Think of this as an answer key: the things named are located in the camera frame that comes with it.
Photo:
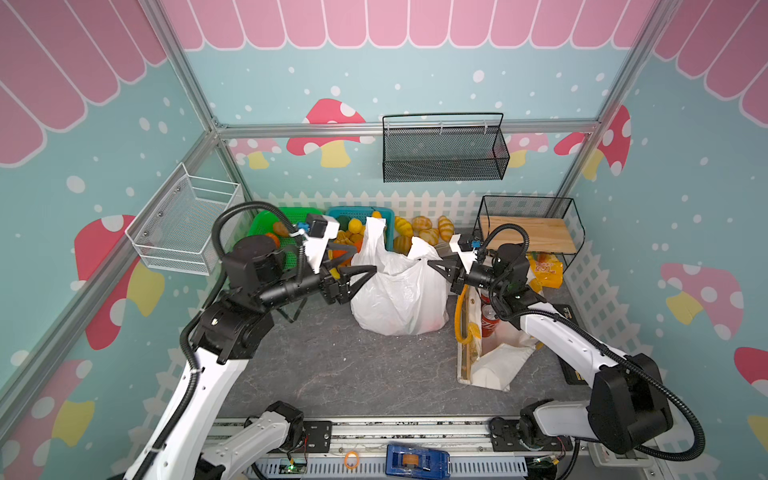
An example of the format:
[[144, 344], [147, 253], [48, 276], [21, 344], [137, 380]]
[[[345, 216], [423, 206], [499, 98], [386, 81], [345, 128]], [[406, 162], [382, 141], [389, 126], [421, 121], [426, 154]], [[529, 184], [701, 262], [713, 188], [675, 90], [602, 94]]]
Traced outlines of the white plastic grocery bag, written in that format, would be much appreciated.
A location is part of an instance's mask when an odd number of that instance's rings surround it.
[[384, 245], [387, 224], [366, 219], [360, 252], [353, 266], [372, 265], [376, 273], [351, 300], [352, 314], [365, 330], [385, 336], [420, 335], [438, 331], [448, 321], [449, 285], [428, 262], [438, 260], [436, 249], [415, 238], [406, 255]]

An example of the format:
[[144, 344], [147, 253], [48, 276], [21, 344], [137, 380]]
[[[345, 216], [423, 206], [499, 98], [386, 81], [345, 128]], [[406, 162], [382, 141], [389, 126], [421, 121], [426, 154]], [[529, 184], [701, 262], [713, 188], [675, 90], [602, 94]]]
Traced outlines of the red soda can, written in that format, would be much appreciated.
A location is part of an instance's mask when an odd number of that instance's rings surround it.
[[481, 308], [481, 333], [483, 338], [492, 336], [501, 322], [501, 318], [492, 305], [484, 304]]

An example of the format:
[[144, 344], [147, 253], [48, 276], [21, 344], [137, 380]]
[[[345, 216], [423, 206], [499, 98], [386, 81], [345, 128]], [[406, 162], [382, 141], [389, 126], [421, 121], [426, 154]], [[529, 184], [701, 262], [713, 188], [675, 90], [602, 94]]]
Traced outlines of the white tote bag yellow handles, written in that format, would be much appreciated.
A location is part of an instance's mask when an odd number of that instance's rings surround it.
[[482, 306], [474, 287], [465, 287], [458, 297], [454, 314], [457, 380], [463, 385], [508, 392], [538, 341], [507, 322], [497, 323], [491, 334], [483, 337]]

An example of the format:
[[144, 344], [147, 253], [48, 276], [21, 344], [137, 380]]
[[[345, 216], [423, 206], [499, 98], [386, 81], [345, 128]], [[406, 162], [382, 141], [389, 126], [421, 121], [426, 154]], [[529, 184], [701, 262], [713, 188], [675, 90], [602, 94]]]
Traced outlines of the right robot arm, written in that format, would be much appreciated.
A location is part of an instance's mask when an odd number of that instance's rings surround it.
[[532, 336], [568, 363], [591, 389], [589, 400], [545, 399], [520, 412], [517, 431], [529, 449], [549, 438], [598, 443], [615, 454], [636, 450], [671, 462], [692, 461], [705, 451], [700, 421], [667, 388], [655, 361], [600, 341], [563, 316], [529, 285], [530, 238], [517, 224], [503, 224], [483, 240], [455, 235], [451, 255], [429, 261], [454, 293], [487, 292], [497, 316]]

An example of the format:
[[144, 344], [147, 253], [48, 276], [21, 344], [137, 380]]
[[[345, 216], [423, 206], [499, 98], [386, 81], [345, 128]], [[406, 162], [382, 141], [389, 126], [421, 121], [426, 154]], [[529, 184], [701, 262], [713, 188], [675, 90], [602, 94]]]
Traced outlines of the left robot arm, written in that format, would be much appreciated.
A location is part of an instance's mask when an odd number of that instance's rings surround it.
[[[273, 213], [287, 229], [297, 249], [295, 268], [285, 269], [284, 252], [266, 235], [225, 249], [224, 227], [251, 210]], [[160, 423], [123, 478], [232, 479], [273, 450], [287, 457], [307, 452], [304, 415], [285, 402], [273, 403], [223, 443], [204, 443], [234, 382], [273, 328], [274, 312], [315, 293], [329, 305], [348, 303], [376, 274], [373, 265], [346, 266], [356, 250], [337, 244], [338, 232], [331, 216], [310, 215], [294, 224], [263, 201], [235, 205], [215, 219], [211, 244], [220, 275], [180, 334], [187, 364]]]

